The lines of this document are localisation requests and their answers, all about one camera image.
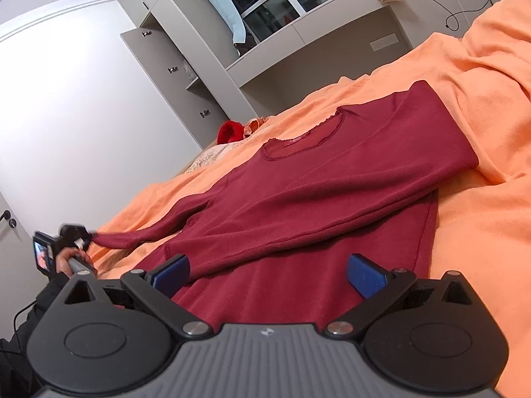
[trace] black jacket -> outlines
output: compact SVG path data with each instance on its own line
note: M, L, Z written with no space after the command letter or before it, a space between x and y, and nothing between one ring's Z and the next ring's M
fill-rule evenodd
M57 274L36 297L37 302L28 313L26 321L17 329L22 355L0 352L0 397L25 398L39 389L39 383L26 359L26 347L39 320L67 282L65 274ZM0 349L18 352L15 336L10 341L0 339Z

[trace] white logo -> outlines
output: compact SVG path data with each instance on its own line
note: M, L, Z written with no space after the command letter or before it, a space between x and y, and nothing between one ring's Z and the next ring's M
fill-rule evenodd
M274 329L271 329L270 327L265 327L260 331L260 333L264 336L272 336L274 334Z

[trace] camera screen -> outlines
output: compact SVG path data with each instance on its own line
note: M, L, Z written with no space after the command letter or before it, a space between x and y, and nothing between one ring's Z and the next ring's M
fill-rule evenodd
M37 265L40 266L42 269L49 271L49 260L47 260L46 258L51 256L51 253L49 253L48 247L45 247L44 245L41 245L38 242L34 241L34 252L35 262L37 263Z

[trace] maroon shirt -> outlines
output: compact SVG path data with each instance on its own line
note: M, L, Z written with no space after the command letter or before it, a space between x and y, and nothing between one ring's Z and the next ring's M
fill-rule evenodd
M298 138L270 139L210 190L180 199L152 226L97 234L94 242L134 248L181 229L138 267L150 270L186 254L192 284L173 298L184 308L213 326L322 325L347 302L348 309L360 300L346 286L352 252L384 267L427 273L436 213L429 193L477 165L443 103L420 81L405 92L341 106Z

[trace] orange bedsheet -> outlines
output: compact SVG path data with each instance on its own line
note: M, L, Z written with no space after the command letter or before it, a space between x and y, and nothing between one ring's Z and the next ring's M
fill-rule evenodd
M510 345L498 390L531 396L531 0L503 0L462 40L433 34L371 76L342 78L271 118L221 161L144 190L102 231L144 228L183 196L208 190L271 137L306 132L344 104L364 103L426 79L468 137L478 157L440 189L431 275L462 271L501 326ZM103 278L117 278L162 243L146 243L123 258L95 247Z

